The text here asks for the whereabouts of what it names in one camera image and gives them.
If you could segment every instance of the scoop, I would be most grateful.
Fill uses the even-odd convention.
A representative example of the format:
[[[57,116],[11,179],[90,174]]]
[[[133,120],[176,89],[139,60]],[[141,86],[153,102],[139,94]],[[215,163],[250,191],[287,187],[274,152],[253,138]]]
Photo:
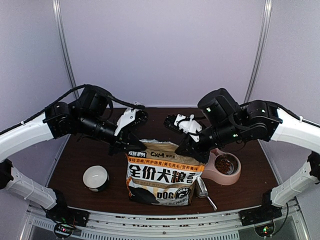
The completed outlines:
[[[209,200],[210,205],[213,207],[214,211],[218,209],[215,203],[209,197],[207,187],[200,176],[198,176],[195,180],[195,193],[198,198],[207,198]]]

